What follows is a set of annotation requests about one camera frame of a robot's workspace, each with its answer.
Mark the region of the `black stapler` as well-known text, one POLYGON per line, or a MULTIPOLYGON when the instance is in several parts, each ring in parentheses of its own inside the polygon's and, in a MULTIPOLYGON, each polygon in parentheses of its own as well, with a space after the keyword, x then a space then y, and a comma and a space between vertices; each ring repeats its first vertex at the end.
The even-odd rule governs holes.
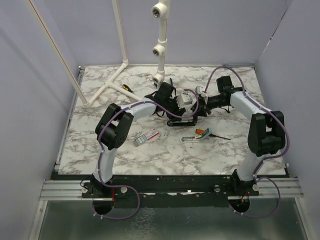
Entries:
POLYGON ((190 119, 169 116, 167 125, 169 127, 193 127, 197 124, 197 122, 198 116, 193 116, 190 119))

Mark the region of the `red white staple box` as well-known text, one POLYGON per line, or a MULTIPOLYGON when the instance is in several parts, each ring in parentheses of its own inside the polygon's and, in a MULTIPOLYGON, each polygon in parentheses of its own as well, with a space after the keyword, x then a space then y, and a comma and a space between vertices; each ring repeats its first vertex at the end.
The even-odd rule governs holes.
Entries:
POLYGON ((151 140, 152 138, 156 137, 159 134, 159 132, 155 129, 152 128, 151 130, 149 130, 148 132, 142 134, 141 136, 137 137, 134 140, 134 144, 138 147, 143 145, 144 143, 148 142, 149 140, 151 140))

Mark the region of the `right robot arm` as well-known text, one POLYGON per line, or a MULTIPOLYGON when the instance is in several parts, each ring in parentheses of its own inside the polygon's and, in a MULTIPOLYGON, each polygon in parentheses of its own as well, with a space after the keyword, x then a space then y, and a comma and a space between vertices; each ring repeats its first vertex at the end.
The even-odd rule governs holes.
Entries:
POLYGON ((203 87, 196 87, 199 105, 194 104, 197 117, 206 117, 212 109, 233 107, 240 111, 250 126, 247 137, 249 151, 238 169, 234 170, 229 189, 240 196, 254 183, 255 176, 265 160, 275 157, 286 145, 286 134, 283 129, 285 119, 281 111, 271 111, 250 98, 243 87, 235 87, 230 76, 222 76, 216 80, 218 95, 207 96, 203 87))

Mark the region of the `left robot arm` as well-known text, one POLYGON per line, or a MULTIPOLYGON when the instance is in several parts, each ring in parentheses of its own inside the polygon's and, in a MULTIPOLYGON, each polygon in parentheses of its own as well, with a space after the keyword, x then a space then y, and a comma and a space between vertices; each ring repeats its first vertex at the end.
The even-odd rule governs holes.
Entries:
POLYGON ((158 112, 165 112, 171 120, 182 116, 186 109, 178 104, 178 96, 172 97, 176 89, 164 83, 159 90, 148 94, 141 100, 128 105, 110 104, 100 121, 95 133, 100 146, 100 154, 93 177, 96 182, 93 191, 97 196, 106 197, 111 190, 108 181, 113 177, 113 165, 118 148, 126 141, 132 123, 158 112))

